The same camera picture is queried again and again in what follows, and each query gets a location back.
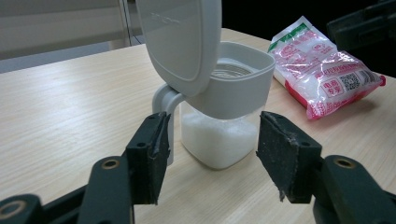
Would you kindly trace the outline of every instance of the white powder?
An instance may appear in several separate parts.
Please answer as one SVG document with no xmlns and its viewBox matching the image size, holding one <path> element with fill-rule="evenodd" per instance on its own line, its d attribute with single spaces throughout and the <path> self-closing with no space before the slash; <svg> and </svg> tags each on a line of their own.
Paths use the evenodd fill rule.
<svg viewBox="0 0 396 224">
<path fill-rule="evenodd" d="M 258 127 L 247 117 L 221 120 L 197 111 L 181 115 L 184 147 L 213 169 L 224 169 L 242 160 L 257 145 L 257 136 Z"/>
</svg>

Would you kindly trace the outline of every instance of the plastic bag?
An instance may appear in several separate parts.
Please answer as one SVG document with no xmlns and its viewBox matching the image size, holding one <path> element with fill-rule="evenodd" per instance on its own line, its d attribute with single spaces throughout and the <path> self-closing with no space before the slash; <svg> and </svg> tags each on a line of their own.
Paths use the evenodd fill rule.
<svg viewBox="0 0 396 224">
<path fill-rule="evenodd" d="M 302 16 L 274 36 L 268 52 L 276 59 L 275 78 L 305 108 L 309 119 L 320 119 L 355 102 L 385 77 L 337 47 Z"/>
</svg>

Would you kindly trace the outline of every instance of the open lid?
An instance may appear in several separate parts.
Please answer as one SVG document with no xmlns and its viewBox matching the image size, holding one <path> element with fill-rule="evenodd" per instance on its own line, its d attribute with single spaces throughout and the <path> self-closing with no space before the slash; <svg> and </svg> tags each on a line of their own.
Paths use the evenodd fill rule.
<svg viewBox="0 0 396 224">
<path fill-rule="evenodd" d="M 218 58 L 221 0 L 137 0 L 136 5 L 160 77 L 186 96 L 204 91 Z"/>
</svg>

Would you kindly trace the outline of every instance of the black object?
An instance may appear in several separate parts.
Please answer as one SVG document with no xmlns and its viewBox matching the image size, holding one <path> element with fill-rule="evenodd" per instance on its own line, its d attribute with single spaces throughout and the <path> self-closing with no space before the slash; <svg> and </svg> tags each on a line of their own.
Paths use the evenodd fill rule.
<svg viewBox="0 0 396 224">
<path fill-rule="evenodd" d="M 0 202 L 1 224 L 134 223 L 134 204 L 157 203 L 169 156 L 166 113 L 147 117 L 121 157 L 99 160 L 88 185 L 44 206 L 32 194 Z"/>
<path fill-rule="evenodd" d="M 396 0 L 347 14 L 327 24 L 329 39 L 371 70 L 396 77 Z"/>
<path fill-rule="evenodd" d="M 257 156 L 291 203 L 310 203 L 317 223 L 396 223 L 396 196 L 350 158 L 320 157 L 321 145 L 283 116 L 262 112 Z"/>
</svg>

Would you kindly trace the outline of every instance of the table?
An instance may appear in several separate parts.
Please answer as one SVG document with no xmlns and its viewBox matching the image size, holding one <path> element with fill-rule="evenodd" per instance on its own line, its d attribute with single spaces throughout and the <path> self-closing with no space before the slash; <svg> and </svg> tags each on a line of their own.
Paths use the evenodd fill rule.
<svg viewBox="0 0 396 224">
<path fill-rule="evenodd" d="M 223 40 L 267 50 L 269 41 L 223 29 Z M 88 182 L 93 164 L 118 156 L 163 84 L 145 45 L 0 74 L 0 199 L 33 193 L 48 203 Z M 265 110 L 279 113 L 396 193 L 396 79 L 328 117 L 304 108 L 273 79 Z M 206 168 L 180 143 L 158 205 L 136 205 L 137 223 L 315 223 L 311 204 L 281 203 L 252 151 L 234 166 Z"/>
</svg>

